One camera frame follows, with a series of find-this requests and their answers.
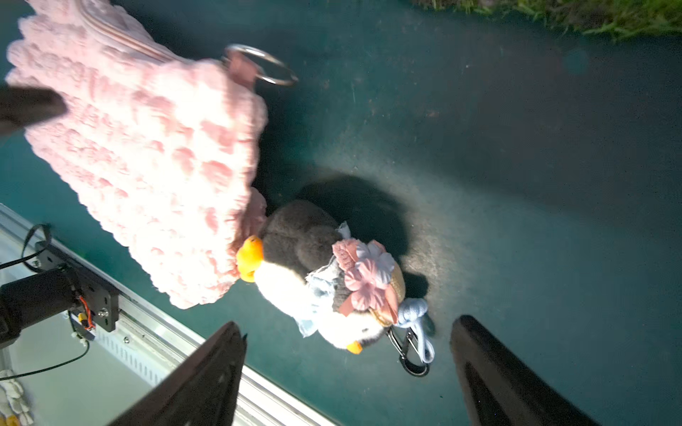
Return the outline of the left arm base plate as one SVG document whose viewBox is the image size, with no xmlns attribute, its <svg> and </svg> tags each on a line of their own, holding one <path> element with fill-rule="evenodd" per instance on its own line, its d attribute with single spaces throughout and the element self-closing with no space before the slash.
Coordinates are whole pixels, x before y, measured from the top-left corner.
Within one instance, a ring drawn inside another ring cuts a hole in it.
<svg viewBox="0 0 682 426">
<path fill-rule="evenodd" d="M 119 320 L 120 291 L 82 261 L 53 244 L 39 241 L 37 248 L 44 249 L 38 256 L 40 267 L 44 270 L 57 267 L 69 269 L 71 275 L 76 278 L 76 290 L 89 307 L 93 323 L 98 329 L 108 333 L 114 332 Z"/>
</svg>

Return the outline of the pink knitted bag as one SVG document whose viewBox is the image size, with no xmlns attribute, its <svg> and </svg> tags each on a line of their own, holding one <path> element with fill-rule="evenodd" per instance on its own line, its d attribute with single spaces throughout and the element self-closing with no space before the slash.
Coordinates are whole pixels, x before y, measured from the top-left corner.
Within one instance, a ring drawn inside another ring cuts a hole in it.
<svg viewBox="0 0 682 426">
<path fill-rule="evenodd" d="M 265 217 L 252 183 L 267 109 L 250 63 L 181 58 L 108 1 L 32 8 L 8 46 L 6 81 L 67 105 L 26 130 L 34 153 L 173 305 L 218 301 Z"/>
</svg>

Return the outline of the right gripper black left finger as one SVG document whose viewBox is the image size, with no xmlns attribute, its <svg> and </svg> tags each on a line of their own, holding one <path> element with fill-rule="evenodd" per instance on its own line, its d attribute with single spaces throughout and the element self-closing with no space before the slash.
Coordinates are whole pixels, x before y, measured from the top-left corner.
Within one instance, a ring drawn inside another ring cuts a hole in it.
<svg viewBox="0 0 682 426">
<path fill-rule="evenodd" d="M 230 321 L 111 423 L 115 426 L 231 426 L 246 351 L 246 337 Z"/>
</svg>

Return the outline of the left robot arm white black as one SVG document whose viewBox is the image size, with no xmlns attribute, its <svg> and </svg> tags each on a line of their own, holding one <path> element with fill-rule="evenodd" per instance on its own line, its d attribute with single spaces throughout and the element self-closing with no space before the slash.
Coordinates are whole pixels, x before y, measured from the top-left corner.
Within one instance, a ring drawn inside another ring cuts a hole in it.
<svg viewBox="0 0 682 426">
<path fill-rule="evenodd" d="M 1 88 L 1 135 L 41 124 L 67 113 L 67 106 L 60 94 L 45 88 Z M 74 303 L 74 290 L 67 273 L 58 269 L 42 271 L 30 261 L 42 254 L 42 250 L 28 255 L 26 249 L 37 230 L 44 234 L 44 247 L 52 242 L 47 225 L 30 228 L 24 239 L 19 258 L 1 265 L 3 270 L 26 266 L 34 274 L 1 286 L 1 347 L 14 344 L 21 331 L 60 312 Z"/>
</svg>

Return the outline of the penguin plush keychain decoration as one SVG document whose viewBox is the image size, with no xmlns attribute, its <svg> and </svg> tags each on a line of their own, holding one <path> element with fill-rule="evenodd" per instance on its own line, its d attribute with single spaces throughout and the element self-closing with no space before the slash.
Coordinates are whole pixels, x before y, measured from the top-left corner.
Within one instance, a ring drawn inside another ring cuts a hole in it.
<svg viewBox="0 0 682 426">
<path fill-rule="evenodd" d="M 383 244 L 353 238 L 348 223 L 312 202 L 277 209 L 244 241 L 236 265 L 303 337 L 319 334 L 353 354 L 387 337 L 409 375 L 429 374 L 435 349 L 424 330 L 426 300 L 408 297 L 403 272 Z"/>
</svg>

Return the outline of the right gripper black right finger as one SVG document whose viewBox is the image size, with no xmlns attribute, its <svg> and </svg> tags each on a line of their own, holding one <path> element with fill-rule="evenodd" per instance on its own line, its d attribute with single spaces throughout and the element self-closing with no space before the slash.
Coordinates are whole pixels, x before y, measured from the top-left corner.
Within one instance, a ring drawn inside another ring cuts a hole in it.
<svg viewBox="0 0 682 426">
<path fill-rule="evenodd" d="M 471 315 L 453 323 L 450 349 L 471 424 L 596 424 Z"/>
</svg>

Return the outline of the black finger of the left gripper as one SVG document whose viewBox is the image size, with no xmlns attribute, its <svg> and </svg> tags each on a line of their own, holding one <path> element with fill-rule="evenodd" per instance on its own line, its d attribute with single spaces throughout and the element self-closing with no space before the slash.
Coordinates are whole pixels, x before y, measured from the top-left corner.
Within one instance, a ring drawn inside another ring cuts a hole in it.
<svg viewBox="0 0 682 426">
<path fill-rule="evenodd" d="M 2 136 L 61 117 L 68 111 L 64 99 L 52 89 L 1 87 Z"/>
</svg>

